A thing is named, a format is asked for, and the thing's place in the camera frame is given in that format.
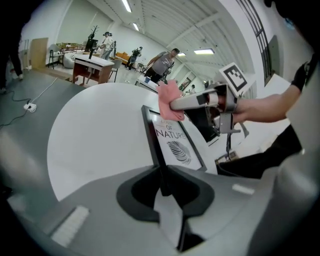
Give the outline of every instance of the white ceiling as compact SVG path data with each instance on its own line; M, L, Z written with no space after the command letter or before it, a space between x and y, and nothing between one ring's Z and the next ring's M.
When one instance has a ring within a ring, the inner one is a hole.
M222 14L212 0L128 0L132 13L122 0L88 0L123 26L157 41L168 50L178 48L186 56L178 59L201 79L212 78L218 69L236 62L243 70L239 49L224 25ZM214 55L196 55L194 50L212 48Z

